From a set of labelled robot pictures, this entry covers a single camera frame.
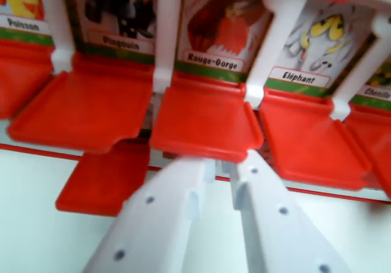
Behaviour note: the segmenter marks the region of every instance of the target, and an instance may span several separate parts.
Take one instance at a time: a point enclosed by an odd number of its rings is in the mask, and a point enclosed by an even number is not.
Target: white plastic frame
[[[245,100],[250,102],[253,109],[258,109],[262,102],[263,87],[307,0],[263,2],[274,16],[246,82]]]
[[[378,12],[372,21],[377,37],[364,56],[332,95],[334,109],[330,117],[344,121],[351,112],[349,101],[391,54],[391,13]]]
[[[45,21],[49,24],[56,49],[51,55],[54,74],[72,71],[72,57],[75,53],[72,31],[64,0],[42,0]]]

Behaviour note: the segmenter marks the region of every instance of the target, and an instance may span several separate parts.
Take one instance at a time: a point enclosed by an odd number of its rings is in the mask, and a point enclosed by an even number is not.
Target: hole
[[[114,254],[114,261],[120,261],[123,259],[125,256],[125,251],[124,250],[118,250]]]
[[[287,207],[280,207],[279,208],[279,212],[283,215],[287,215],[288,214],[288,209]]]
[[[319,266],[319,271],[321,273],[330,273],[331,272],[330,267],[328,265],[326,265],[326,264],[320,265]]]
[[[152,195],[150,195],[149,197],[147,197],[147,199],[145,200],[145,202],[146,202],[147,204],[151,204],[153,201],[155,201],[155,198],[154,198]]]

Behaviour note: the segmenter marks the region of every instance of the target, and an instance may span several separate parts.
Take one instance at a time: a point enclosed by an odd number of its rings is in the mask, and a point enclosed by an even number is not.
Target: white plastic rail
[[[372,21],[372,32],[377,37],[357,65],[343,80],[332,96],[334,120],[344,121],[351,112],[349,101],[370,76],[391,54],[391,13],[378,12]]]

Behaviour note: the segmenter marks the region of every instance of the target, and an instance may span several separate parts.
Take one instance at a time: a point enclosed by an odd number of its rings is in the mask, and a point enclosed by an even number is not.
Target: white table surface
[[[54,202],[76,162],[0,150],[0,272],[80,272],[113,218],[57,211]],[[391,206],[293,192],[352,272],[391,268]],[[230,184],[206,190],[183,265],[186,273],[246,272],[239,213]]]

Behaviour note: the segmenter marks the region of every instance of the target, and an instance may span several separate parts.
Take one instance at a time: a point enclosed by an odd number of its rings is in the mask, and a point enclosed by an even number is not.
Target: white plastic arm
[[[347,265],[292,199],[282,180],[254,150],[231,176],[235,209],[241,211],[250,273],[342,273]]]
[[[158,0],[156,14],[155,72],[153,91],[164,93],[171,85],[181,0]]]
[[[253,109],[258,109],[263,99],[263,86],[269,78],[306,1],[263,0],[265,6],[274,13],[274,17],[246,82],[245,100],[250,102]]]
[[[42,3],[45,9],[45,21],[49,24],[50,33],[56,46],[51,55],[54,74],[63,70],[72,71],[75,44],[64,0],[42,0]]]
[[[330,114],[332,119],[344,121],[348,117],[351,111],[349,101],[390,56],[390,20],[391,14],[382,12],[378,12],[373,18],[372,32],[377,39],[332,95],[334,104],[334,109]]]
[[[181,272],[214,167],[213,160],[181,158],[158,172],[124,203],[84,272]]]

